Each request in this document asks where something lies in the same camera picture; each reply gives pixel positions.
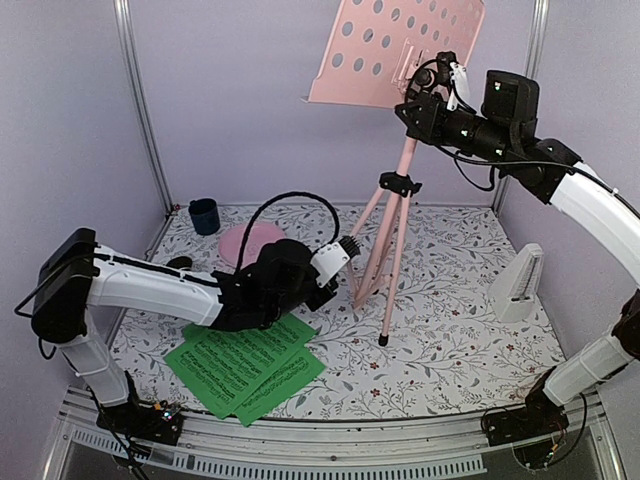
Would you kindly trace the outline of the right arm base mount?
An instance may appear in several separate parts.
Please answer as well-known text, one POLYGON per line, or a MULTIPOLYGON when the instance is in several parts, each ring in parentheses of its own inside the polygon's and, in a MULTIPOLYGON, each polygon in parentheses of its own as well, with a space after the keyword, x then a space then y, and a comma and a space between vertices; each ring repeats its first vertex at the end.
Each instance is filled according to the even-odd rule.
POLYGON ((483 413, 480 427, 492 447, 529 441, 516 447, 514 456, 524 468, 537 471, 563 459, 560 450, 565 445, 569 420, 563 407, 550 412, 525 405, 493 407, 483 413))

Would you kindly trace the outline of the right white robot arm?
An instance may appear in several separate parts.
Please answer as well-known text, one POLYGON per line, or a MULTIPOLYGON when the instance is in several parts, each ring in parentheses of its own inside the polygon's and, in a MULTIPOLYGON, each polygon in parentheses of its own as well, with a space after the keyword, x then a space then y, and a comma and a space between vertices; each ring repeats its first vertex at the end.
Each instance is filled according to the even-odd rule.
MULTIPOLYGON (((492 167, 515 179, 571 220, 637 282, 638 211, 566 144, 537 136, 538 103, 536 81, 490 70, 481 108, 474 111, 460 98, 453 73, 438 73, 424 64, 410 77, 395 113, 408 137, 454 160, 492 167)), ((537 380, 518 412, 517 427, 524 435, 539 435, 565 404, 638 357, 639 295, 634 293, 598 338, 537 380)))

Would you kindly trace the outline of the pink music stand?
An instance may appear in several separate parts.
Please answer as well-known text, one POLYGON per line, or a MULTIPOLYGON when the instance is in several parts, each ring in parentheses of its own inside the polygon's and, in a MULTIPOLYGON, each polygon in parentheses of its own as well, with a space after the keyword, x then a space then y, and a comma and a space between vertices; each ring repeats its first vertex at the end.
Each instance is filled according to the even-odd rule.
MULTIPOLYGON (((485 16, 481 1, 343 1, 340 3, 309 103, 393 109, 403 102, 418 68, 451 50, 454 85, 469 100, 466 66, 485 16)), ((349 273, 353 305, 362 307, 389 287, 379 344, 389 340, 411 201, 420 189, 409 168, 417 142, 408 138, 395 170, 384 172, 351 233, 358 235, 381 199, 387 201, 363 274, 349 273)))

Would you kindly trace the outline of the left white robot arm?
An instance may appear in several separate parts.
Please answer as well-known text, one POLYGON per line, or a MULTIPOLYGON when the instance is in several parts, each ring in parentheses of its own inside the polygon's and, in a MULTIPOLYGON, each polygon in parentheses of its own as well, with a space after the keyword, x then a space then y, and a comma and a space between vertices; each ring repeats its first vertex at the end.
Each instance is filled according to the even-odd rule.
POLYGON ((79 228, 44 262, 15 313, 63 354, 116 424, 138 434, 151 410, 140 404, 92 313, 138 310, 214 331, 267 329, 300 305, 316 310, 331 300, 336 276, 352 256, 344 241, 311 250, 284 238, 264 245, 255 262, 232 274, 198 273, 121 254, 99 244, 94 230, 79 228))

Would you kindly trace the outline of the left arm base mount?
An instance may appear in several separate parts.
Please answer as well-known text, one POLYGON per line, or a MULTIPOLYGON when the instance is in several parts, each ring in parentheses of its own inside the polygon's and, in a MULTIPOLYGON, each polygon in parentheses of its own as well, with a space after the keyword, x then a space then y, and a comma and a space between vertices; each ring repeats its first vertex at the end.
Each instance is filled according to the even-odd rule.
POLYGON ((105 407, 97 402, 96 424, 126 438, 146 440, 163 445, 177 446, 184 418, 172 405, 161 402, 159 407, 142 405, 133 400, 105 407))

